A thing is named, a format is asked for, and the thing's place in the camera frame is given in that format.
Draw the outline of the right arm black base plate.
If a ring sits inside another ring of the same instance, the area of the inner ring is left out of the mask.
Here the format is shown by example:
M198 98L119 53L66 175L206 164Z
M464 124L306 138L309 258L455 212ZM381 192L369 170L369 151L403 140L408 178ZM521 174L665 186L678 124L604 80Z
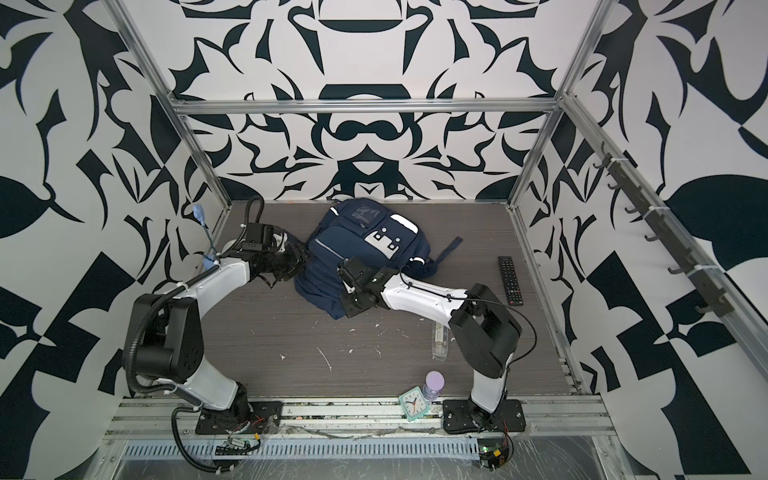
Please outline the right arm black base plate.
M527 422L518 400L503 399L488 413L469 399L442 402L442 429L450 435L481 432L524 432Z

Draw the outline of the navy blue student backpack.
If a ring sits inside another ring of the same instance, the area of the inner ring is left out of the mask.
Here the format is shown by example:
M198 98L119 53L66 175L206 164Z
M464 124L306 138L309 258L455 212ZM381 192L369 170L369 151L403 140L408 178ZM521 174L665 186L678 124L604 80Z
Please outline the navy blue student backpack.
M306 246L310 260L294 278L300 296L338 320L346 290L338 268L358 258L367 267L387 267L425 280L463 242L459 236L437 258L424 231L406 216L372 199L349 199L329 208Z

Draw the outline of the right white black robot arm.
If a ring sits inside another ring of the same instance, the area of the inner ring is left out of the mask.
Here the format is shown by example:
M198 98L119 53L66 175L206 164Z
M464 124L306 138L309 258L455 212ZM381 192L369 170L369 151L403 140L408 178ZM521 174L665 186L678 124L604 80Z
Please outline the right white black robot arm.
M386 308L449 329L473 370L469 401L488 414L498 410L523 328L489 287L441 287L413 279L398 269L367 266L358 258L342 262L337 272L343 282L341 302L348 317Z

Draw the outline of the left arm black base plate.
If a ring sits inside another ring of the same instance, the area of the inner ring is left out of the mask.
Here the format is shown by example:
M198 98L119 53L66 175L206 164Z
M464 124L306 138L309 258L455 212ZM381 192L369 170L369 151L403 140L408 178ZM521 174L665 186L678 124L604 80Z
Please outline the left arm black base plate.
M225 434L262 434L281 422L283 403L280 401L256 401L235 403L227 410L203 408L195 433L202 436Z

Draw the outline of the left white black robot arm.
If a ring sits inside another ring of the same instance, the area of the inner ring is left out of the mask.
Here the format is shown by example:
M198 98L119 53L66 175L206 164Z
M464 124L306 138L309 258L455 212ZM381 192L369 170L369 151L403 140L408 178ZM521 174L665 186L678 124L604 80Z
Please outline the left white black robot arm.
M133 304L123 348L129 390L170 393L194 411L217 414L237 425L251 409L245 387L206 359L203 317L235 290L260 279L272 286L300 273L309 260L305 243L286 230L249 223L212 266L160 294Z

